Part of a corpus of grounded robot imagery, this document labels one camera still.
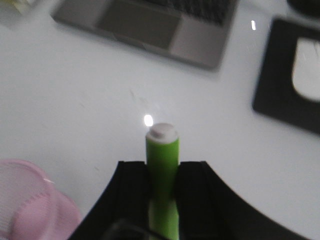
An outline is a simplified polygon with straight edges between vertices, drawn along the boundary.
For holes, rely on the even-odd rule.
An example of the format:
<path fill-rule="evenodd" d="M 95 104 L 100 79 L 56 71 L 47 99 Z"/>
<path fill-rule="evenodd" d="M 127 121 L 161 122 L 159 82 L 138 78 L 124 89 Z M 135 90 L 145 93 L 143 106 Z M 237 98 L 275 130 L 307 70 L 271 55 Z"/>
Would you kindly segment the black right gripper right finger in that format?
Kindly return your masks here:
<path fill-rule="evenodd" d="M 239 197 L 205 161 L 182 162 L 175 180 L 182 240 L 302 240 Z"/>

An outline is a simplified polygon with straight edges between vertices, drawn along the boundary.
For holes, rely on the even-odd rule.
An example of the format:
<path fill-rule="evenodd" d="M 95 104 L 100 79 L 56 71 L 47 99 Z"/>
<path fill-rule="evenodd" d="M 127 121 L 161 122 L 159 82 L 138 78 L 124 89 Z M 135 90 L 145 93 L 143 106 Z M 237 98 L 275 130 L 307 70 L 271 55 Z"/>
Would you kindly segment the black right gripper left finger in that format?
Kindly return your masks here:
<path fill-rule="evenodd" d="M 71 240 L 146 240 L 149 173 L 143 161 L 120 161 L 107 187 Z"/>

